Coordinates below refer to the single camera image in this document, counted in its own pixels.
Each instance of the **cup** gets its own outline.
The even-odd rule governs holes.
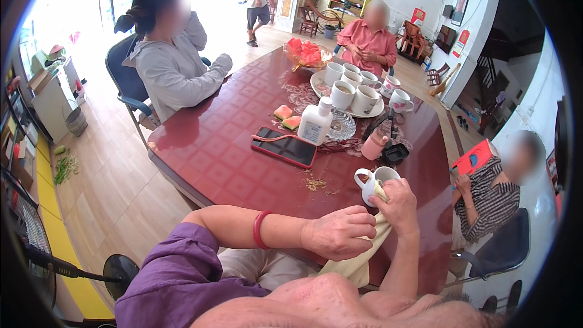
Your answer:
[[[393,76],[385,77],[385,82],[383,83],[383,87],[381,88],[381,94],[383,94],[383,96],[387,98],[390,98],[395,89],[401,89],[401,82],[397,80],[396,77]]]
[[[342,66],[344,67],[345,71],[347,70],[347,71],[351,71],[353,73],[360,74],[360,69],[358,68],[358,66],[355,66],[352,63],[345,63]]]
[[[324,74],[324,82],[326,85],[331,87],[334,81],[340,80],[342,74],[344,73],[344,67],[335,62],[329,62],[326,65],[326,73]]]
[[[354,86],[346,83],[346,81],[334,81],[334,85],[332,85],[332,93],[330,94],[332,106],[338,109],[346,109],[350,103],[352,103],[355,93],[356,89]]]
[[[414,104],[411,101],[409,94],[401,89],[395,89],[395,91],[393,91],[393,95],[390,96],[389,106],[397,113],[410,112],[414,108]]]
[[[340,80],[351,84],[355,88],[363,83],[363,77],[352,71],[344,71]]]
[[[383,101],[381,96],[368,85],[359,85],[356,87],[354,100],[350,105],[350,110],[356,115],[369,115],[374,106]]]
[[[359,179],[359,175],[368,175],[366,183]],[[358,169],[354,172],[354,181],[356,181],[358,186],[362,189],[363,201],[372,208],[375,208],[375,206],[368,202],[368,198],[374,195],[374,183],[377,182],[377,180],[381,180],[381,184],[383,184],[387,180],[400,178],[401,177],[397,171],[388,166],[381,166],[374,172],[371,172],[368,169]]]
[[[360,76],[363,78],[363,84],[380,91],[383,87],[383,83],[378,81],[378,77],[370,71],[361,71]]]

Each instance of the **purple shirt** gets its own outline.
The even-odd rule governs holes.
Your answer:
[[[240,278],[221,278],[219,242],[209,230],[180,223],[144,259],[125,294],[115,303],[118,327],[188,327],[207,310],[241,296],[269,290]]]

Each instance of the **striped shirt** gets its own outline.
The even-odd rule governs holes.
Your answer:
[[[502,227],[518,209],[520,186],[501,182],[492,187],[492,181],[502,172],[499,157],[490,158],[487,164],[470,175],[472,200],[478,214],[474,224],[469,225],[463,198],[455,205],[459,215],[463,237],[471,243]]]

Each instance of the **gray bucket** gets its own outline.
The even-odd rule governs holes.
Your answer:
[[[67,103],[63,104],[63,107],[68,105],[68,102],[73,102],[77,105],[75,101],[68,99]],[[69,132],[73,133],[76,137],[80,136],[85,128],[87,128],[87,120],[78,105],[67,117],[65,117],[65,113],[63,112],[63,118],[65,118],[65,126],[67,126]]]
[[[334,39],[334,33],[336,33],[336,27],[329,24],[324,26],[324,38]]]

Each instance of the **dark shorts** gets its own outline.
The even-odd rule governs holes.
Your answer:
[[[261,8],[247,8],[247,29],[253,29],[257,17],[262,25],[269,22],[269,6],[267,4]]]

